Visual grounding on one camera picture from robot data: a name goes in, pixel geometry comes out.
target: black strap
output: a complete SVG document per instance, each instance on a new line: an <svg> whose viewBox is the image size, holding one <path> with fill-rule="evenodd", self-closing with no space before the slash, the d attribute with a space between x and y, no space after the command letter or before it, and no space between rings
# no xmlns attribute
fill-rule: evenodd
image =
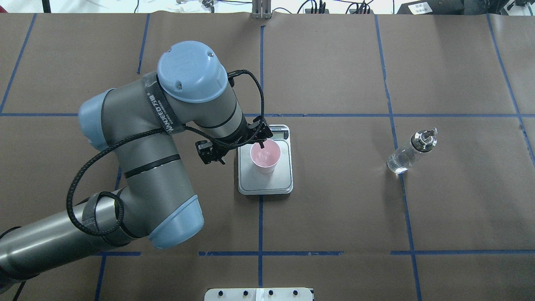
<svg viewBox="0 0 535 301"><path fill-rule="evenodd" d="M132 170L129 170L129 171L125 172L125 178L128 179L128 178L133 177L135 175L139 175L142 172L151 170L151 169L153 169L155 167L162 166L164 164L167 164L169 162L173 162L173 161L176 161L176 160L180 160L180 155L179 154L172 155L172 156L169 156L169 157L162 158L160 160L156 160L154 162L147 163L145 165L142 165L140 167L137 167L137 168L134 168Z"/></svg>
<svg viewBox="0 0 535 301"><path fill-rule="evenodd" d="M83 208L82 213L82 225L93 231L100 231L97 226L96 217L97 203L99 198L100 192L97 192L90 196L89 199L87 199L86 206Z"/></svg>
<svg viewBox="0 0 535 301"><path fill-rule="evenodd" d="M176 134L185 131L186 129L178 120L173 108L167 101L162 87L158 83L158 75L156 72L146 74L143 76L143 83L145 86L145 94L149 101L154 115L162 125L162 128L168 134Z"/></svg>

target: water bottle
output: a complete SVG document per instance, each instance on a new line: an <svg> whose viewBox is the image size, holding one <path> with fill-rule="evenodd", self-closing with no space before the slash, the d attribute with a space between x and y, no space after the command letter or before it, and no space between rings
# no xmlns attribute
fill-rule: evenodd
<svg viewBox="0 0 535 301"><path fill-rule="evenodd" d="M435 127L430 131L418 131L409 141L397 148L388 158L387 165L396 174L406 172L423 155L437 145L438 131Z"/></svg>

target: black cable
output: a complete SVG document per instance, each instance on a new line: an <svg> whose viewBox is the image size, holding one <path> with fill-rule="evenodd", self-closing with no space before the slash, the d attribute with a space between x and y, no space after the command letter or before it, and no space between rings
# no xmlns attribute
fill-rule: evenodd
<svg viewBox="0 0 535 301"><path fill-rule="evenodd" d="M72 206L72 200L73 200L73 197L74 197L74 192L76 191L76 187L78 186L78 183L82 179L83 174L89 169L89 167L91 167L91 165L93 165L95 162L97 162L102 157L104 157L107 154L111 153L112 151L114 151L115 149L119 148L120 146L122 146L124 144L127 144L128 142L131 142L131 141L143 138L143 137L147 137L147 136L150 136L150 135L163 133L163 132L165 132L165 130L163 128L159 128L159 129L154 129L154 130L150 130L150 131L147 131L147 132L143 132L143 133L132 135L132 136L130 136L128 138L125 138L125 139L115 143L114 145L108 147L107 149L101 151L96 156L91 158L91 160L87 161L86 164L83 165L83 167L78 171L78 173L76 174L76 176L72 180L71 186L69 187L69 190L67 192L67 200L66 200L68 218L71 220L73 225L78 230L80 230L80 231L82 231L82 232L84 232L86 234L93 235L93 236L106 236L106 235L112 233L113 231L115 231L117 228L119 228L121 226L121 223L123 222L123 217L125 215L123 201L118 196L116 196L115 194L113 194L111 192L101 192L101 195L113 198L117 202L119 213L118 213L117 221L115 222L115 225L112 228L110 228L110 229L108 229L106 231L93 231L93 230L87 228L86 226L84 226L82 223L80 223L76 219L76 216L74 215L74 208Z"/></svg>
<svg viewBox="0 0 535 301"><path fill-rule="evenodd" d="M303 2L303 4L301 4L301 6L299 6L299 9L297 10L297 13L299 13L301 11L301 9L303 8L303 6L307 3L307 2L313 2L313 3L316 3L316 5L318 5L318 3L316 2L316 0L306 0L305 2Z"/></svg>
<svg viewBox="0 0 535 301"><path fill-rule="evenodd" d="M264 92L262 91L262 87L260 86L260 83L258 82L256 77L254 76L254 74L252 74L249 70L240 70L240 71L242 72L241 74L248 74L255 81L256 87L258 87L258 91L260 92L260 115L262 116L262 120L263 120L264 119ZM255 139L256 135L262 129L262 127L259 126L256 129L256 132L254 133L254 135L252 135L251 138L247 139L247 141L245 141L243 143L228 144L228 143L225 143L223 141L217 140L216 138L214 138L214 137L212 137L212 136L210 136L208 134L205 134L204 132L201 132L201 131L199 131L198 129L196 129L194 127L185 125L184 128L186 130L188 130L188 131L197 133L197 134L207 138L208 140L212 141L213 144L216 144L216 145L219 145L219 146L223 146L223 147L228 147L228 148L236 148L236 147L240 147L240 146L244 146L246 144L249 144L251 141L253 141Z"/></svg>
<svg viewBox="0 0 535 301"><path fill-rule="evenodd" d="M42 0L43 3L43 12L45 13L51 13L50 11L50 0Z"/></svg>
<svg viewBox="0 0 535 301"><path fill-rule="evenodd" d="M353 6L354 4L356 4L356 5L357 5L357 8L358 8L358 3L356 3L356 2L351 2L351 4L347 7L345 13L347 13L347 12L349 11L349 9L351 8L351 6Z"/></svg>
<svg viewBox="0 0 535 301"><path fill-rule="evenodd" d="M217 0L219 2L229 2L229 3L241 3L241 4L252 4L252 2L245 2L245 1L231 1L231 0Z"/></svg>
<svg viewBox="0 0 535 301"><path fill-rule="evenodd" d="M369 6L366 4L365 1L363 1L360 6L357 4L357 10L354 12L354 13L358 13L358 14L365 14L366 13L366 9L368 8Z"/></svg>
<svg viewBox="0 0 535 301"><path fill-rule="evenodd" d="M13 230L17 230L19 228L22 228L21 226L16 226L16 227L13 227L11 229L8 229L7 231L5 231L4 233L0 234L0 239L2 239L2 237L4 237L6 234L8 234L9 232L13 231Z"/></svg>
<svg viewBox="0 0 535 301"><path fill-rule="evenodd" d="M19 289L17 290L17 293L13 297L13 301L17 301L19 299L20 293L22 292L22 289L24 288L24 285L26 284L26 281L22 281L19 285Z"/></svg>
<svg viewBox="0 0 535 301"><path fill-rule="evenodd" d="M363 3L357 3L357 9L353 12L353 14L360 14L362 6Z"/></svg>
<svg viewBox="0 0 535 301"><path fill-rule="evenodd" d="M287 9L284 8L284 7L277 7L277 8L274 9L273 11L276 11L276 10L285 10L285 11L287 11L287 12L289 12L289 13L292 13L292 12L290 12L289 10L287 10Z"/></svg>

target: light blue joint cap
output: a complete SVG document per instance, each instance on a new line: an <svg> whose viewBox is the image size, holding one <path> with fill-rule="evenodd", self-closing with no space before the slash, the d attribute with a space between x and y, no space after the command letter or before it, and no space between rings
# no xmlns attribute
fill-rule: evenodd
<svg viewBox="0 0 535 301"><path fill-rule="evenodd" d="M172 97L190 103L211 101L228 85L225 68L210 47L197 41L171 46L158 62L158 80Z"/></svg>
<svg viewBox="0 0 535 301"><path fill-rule="evenodd" d="M204 225L197 195L192 196L149 234L155 248L176 246L201 231Z"/></svg>
<svg viewBox="0 0 535 301"><path fill-rule="evenodd" d="M78 122L84 136L89 139L89 143L99 151L108 148L108 143L102 131L102 105L109 91L94 96L84 102L78 111Z"/></svg>

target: paper cup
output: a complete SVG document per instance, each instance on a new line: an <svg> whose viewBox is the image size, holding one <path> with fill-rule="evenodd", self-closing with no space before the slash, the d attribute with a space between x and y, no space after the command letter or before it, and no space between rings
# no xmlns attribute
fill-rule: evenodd
<svg viewBox="0 0 535 301"><path fill-rule="evenodd" d="M258 167L258 171L263 174L272 172L279 159L280 147L271 139L264 141L264 148L260 148L258 143L251 147L251 160Z"/></svg>

